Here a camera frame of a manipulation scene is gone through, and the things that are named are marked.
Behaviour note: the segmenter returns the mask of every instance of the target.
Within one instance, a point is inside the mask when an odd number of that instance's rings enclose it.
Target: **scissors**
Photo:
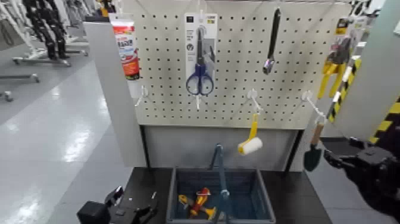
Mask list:
[[[197,29],[197,62],[195,72],[186,81],[186,89],[193,95],[208,95],[214,89],[212,77],[208,74],[203,56],[203,38],[201,29]]]

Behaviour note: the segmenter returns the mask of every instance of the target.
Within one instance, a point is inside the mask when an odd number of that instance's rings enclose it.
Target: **yellow and black tape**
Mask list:
[[[328,120],[333,123],[335,121],[335,117],[340,110],[340,106],[342,105],[344,99],[346,98],[347,92],[349,91],[350,86],[353,84],[355,75],[361,65],[361,59],[356,59],[354,61],[354,65],[351,68],[351,72],[345,81],[342,81],[339,89],[337,90],[339,98],[336,102],[334,102],[329,110],[327,115]]]
[[[387,113],[384,121],[381,122],[375,134],[371,136],[370,142],[375,145],[379,145],[380,141],[385,138],[385,135],[392,126],[399,124],[400,122],[400,97],[397,98],[396,102],[392,105],[389,112]]]

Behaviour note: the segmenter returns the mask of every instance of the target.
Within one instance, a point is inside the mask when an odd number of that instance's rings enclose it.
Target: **black table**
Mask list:
[[[302,172],[262,171],[277,224],[332,224],[307,175]],[[125,188],[121,208],[124,216],[112,213],[112,223],[130,224],[137,207],[145,207],[154,191],[160,202],[158,214],[149,224],[164,224],[172,169],[135,168]]]

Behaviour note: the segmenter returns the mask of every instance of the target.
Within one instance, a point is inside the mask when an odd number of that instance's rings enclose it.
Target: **paint roller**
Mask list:
[[[247,155],[263,147],[263,142],[257,135],[258,114],[253,114],[249,138],[237,146],[237,150],[242,155]]]

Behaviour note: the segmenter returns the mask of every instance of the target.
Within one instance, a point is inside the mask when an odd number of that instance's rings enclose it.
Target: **white pegboard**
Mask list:
[[[197,1],[143,0],[124,2],[135,16],[140,81],[149,96],[137,108],[142,125],[249,127],[258,91],[264,108],[260,128],[304,129],[312,112],[302,104],[306,90],[316,92],[321,68],[333,41],[338,19],[350,6],[341,2],[283,2],[270,75],[262,72],[267,57],[276,2],[207,1],[205,13],[217,13],[218,42],[215,89],[202,97],[200,110],[185,88],[184,13]]]

